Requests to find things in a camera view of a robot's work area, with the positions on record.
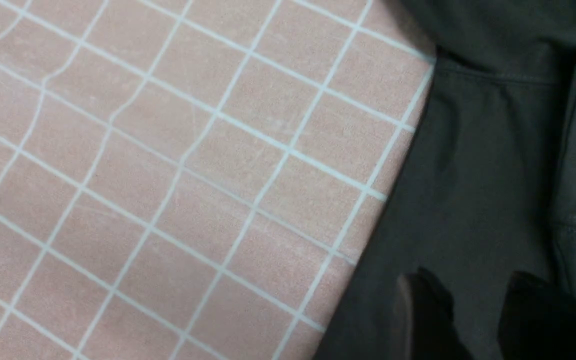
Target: jacket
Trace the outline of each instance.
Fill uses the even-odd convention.
[[[400,274],[454,296],[474,359],[502,359],[513,271],[576,298],[576,0],[403,0],[437,44],[420,126],[317,360],[392,359]]]

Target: scratch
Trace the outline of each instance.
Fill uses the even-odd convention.
[[[119,215],[118,215],[116,212],[107,212],[107,211],[95,209],[95,208],[93,208],[93,207],[87,207],[87,206],[78,205],[78,204],[75,205],[75,208],[82,209],[82,210],[84,210],[85,212],[89,212],[89,213],[92,213],[92,214],[98,214],[98,215],[103,215],[103,216],[105,216],[105,217],[110,217],[110,218],[113,218],[113,219],[118,219],[118,218],[119,218]]]

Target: fabric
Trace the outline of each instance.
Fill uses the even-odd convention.
[[[393,359],[398,275],[454,296],[478,360],[501,359],[513,271],[576,297],[576,0],[405,0],[438,44],[421,125],[315,359]]]

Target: seam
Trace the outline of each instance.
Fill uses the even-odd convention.
[[[519,75],[507,75],[499,73],[484,73],[468,68],[442,64],[436,68],[438,75],[459,75],[464,78],[470,78],[473,82],[480,84],[496,84],[515,87],[541,87],[541,88],[560,88],[561,83],[556,80],[539,79],[537,77],[522,77]]]

